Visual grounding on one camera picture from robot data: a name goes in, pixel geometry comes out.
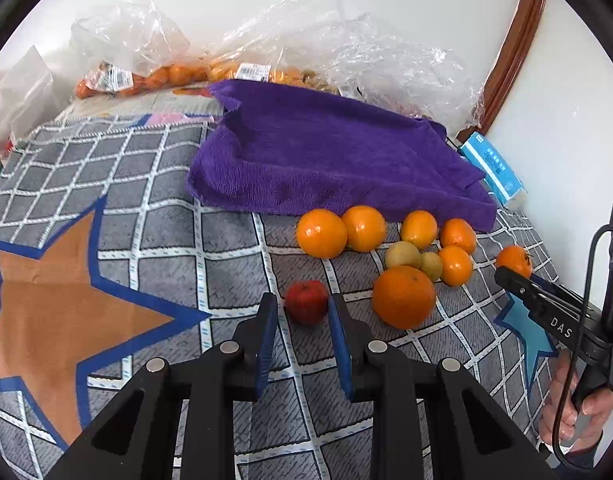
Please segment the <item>right hand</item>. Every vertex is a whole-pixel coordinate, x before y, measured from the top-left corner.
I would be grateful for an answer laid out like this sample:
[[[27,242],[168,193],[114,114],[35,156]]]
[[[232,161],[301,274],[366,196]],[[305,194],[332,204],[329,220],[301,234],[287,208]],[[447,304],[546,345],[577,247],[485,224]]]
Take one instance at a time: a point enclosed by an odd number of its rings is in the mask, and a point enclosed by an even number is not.
[[[557,414],[557,407],[563,391],[565,378],[567,378],[570,365],[571,352],[562,350],[555,361],[555,371],[549,388],[549,399],[541,411],[541,419],[538,422],[538,433],[541,440],[551,445],[553,443],[553,425]],[[576,430],[575,424],[579,414],[589,416],[588,425],[582,434],[575,440],[569,456],[574,453],[587,451],[600,442],[603,427],[613,411],[613,392],[608,388],[603,388],[589,396],[579,410],[575,408],[571,393],[567,394],[567,400],[560,423],[560,441],[568,441],[573,438]]]

